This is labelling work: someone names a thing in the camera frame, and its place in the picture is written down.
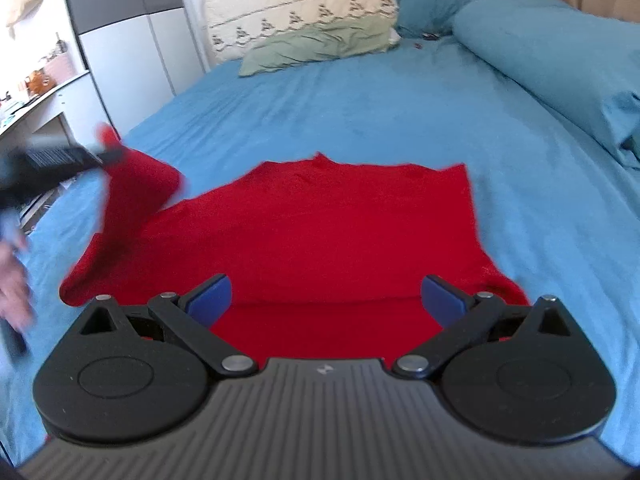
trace pillowcase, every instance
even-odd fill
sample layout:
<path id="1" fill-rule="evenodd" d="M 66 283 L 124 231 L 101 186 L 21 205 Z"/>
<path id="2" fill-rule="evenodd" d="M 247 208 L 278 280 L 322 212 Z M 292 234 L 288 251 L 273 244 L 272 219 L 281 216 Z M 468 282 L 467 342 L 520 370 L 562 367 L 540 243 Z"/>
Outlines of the pillowcase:
<path id="1" fill-rule="evenodd" d="M 451 34 L 452 19 L 466 4 L 475 0 L 396 0 L 396 30 L 403 38 L 421 38 L 423 34 Z"/>
<path id="2" fill-rule="evenodd" d="M 400 40 L 393 24 L 390 18 L 363 16 L 315 23 L 271 36 L 244 55 L 239 75 L 274 72 L 309 61 L 386 52 Z"/>
<path id="3" fill-rule="evenodd" d="M 454 19 L 460 43 L 640 168 L 640 25 L 559 0 L 479 0 Z"/>

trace wardrobe door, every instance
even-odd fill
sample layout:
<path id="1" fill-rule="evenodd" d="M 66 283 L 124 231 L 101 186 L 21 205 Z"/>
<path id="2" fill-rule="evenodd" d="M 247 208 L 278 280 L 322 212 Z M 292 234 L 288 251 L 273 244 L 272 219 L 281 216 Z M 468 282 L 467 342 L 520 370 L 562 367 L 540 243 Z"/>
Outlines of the wardrobe door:
<path id="1" fill-rule="evenodd" d="M 174 96 L 148 16 L 81 34 L 80 42 L 113 126 L 121 135 Z"/>
<path id="2" fill-rule="evenodd" d="M 204 75 L 183 0 L 67 0 L 113 126 L 126 135 Z"/>
<path id="3" fill-rule="evenodd" d="M 184 9 L 149 16 L 169 83 L 178 95 L 204 75 Z"/>

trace blue duvet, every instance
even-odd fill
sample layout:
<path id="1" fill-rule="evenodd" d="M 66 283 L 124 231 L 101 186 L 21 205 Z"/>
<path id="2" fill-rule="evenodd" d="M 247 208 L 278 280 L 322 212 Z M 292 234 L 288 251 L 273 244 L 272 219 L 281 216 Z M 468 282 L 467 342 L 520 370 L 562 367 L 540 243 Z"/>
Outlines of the blue duvet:
<path id="1" fill-rule="evenodd" d="M 179 168 L 188 196 L 263 160 L 318 151 L 352 163 L 464 162 L 484 247 L 532 300 L 562 297 L 616 378 L 602 441 L 640 463 L 640 172 L 451 37 L 251 78 L 238 69 L 219 66 L 127 143 Z M 103 184 L 86 176 L 63 195 L 24 257 L 38 323 L 31 358 L 0 399 L 0 438 L 16 462 L 44 438 L 31 381 L 78 314 L 58 286 L 96 229 Z"/>

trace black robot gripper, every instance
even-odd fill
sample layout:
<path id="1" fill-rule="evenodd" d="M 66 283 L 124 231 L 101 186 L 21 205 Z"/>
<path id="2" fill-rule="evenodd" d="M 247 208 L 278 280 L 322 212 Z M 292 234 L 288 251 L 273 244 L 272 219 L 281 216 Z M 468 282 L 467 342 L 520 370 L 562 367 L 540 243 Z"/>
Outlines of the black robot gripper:
<path id="1" fill-rule="evenodd" d="M 439 463 L 452 478 L 511 479 L 519 467 L 548 480 L 632 478 L 597 440 L 614 381 L 560 299 L 512 306 L 437 276 L 420 291 L 443 330 L 389 369 L 275 356 L 258 370 L 209 331 L 231 302 L 224 274 L 146 305 L 97 296 L 34 380 L 53 438 L 20 472 L 39 480 L 53 459 L 86 459 L 121 480 L 109 464 L 169 461 L 171 478 L 270 480 L 307 460 L 324 465 L 296 478 L 369 479 L 374 462 L 380 478 L 411 480 L 439 478 Z M 178 460 L 184 449 L 190 459 Z M 91 478 L 60 464 L 64 480 Z"/>

